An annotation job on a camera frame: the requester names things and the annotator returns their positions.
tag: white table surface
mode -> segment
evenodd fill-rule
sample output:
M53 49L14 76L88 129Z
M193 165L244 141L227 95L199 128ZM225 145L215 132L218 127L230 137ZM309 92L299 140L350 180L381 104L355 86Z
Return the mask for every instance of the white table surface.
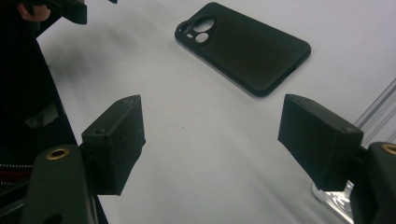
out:
M350 122L395 78L396 1L219 1L307 41L308 60L254 98L182 48L179 23L206 1L86 0L39 43L79 143L112 103L140 94L147 143L110 223L341 223L276 140L283 98L311 98Z

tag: brass insert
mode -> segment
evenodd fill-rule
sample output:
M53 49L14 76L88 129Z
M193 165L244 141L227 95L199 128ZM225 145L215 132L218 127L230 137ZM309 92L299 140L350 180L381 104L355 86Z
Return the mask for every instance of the brass insert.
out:
M396 156L396 145L392 144L384 144L382 145L382 149L386 150L388 153Z
M56 161L67 156L69 153L70 149L67 148L54 149L49 154L47 154L47 160Z

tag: phone case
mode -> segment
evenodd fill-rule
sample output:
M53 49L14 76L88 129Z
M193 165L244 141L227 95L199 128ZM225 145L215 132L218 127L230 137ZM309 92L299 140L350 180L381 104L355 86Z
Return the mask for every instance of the phone case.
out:
M217 3L183 21L175 38L256 96L268 95L311 53L305 41Z

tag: black phone case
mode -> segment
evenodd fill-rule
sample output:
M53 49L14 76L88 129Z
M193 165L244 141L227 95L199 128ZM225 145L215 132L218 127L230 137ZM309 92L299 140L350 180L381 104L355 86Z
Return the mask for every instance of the black phone case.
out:
M205 20L214 23L206 31L195 31ZM202 34L207 35L203 42ZM183 21L175 38L256 96L268 95L311 53L305 41L217 3Z

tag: white surface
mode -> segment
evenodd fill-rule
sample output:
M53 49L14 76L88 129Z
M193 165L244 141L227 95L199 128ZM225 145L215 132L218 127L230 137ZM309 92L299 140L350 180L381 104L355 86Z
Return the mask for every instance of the white surface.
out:
M286 93L355 122L394 79L396 2L219 1L300 37L310 58L252 98L183 49L179 23L206 1L87 0L88 25L60 20L39 37L73 131L140 94L147 143L110 223L339 223L276 140Z

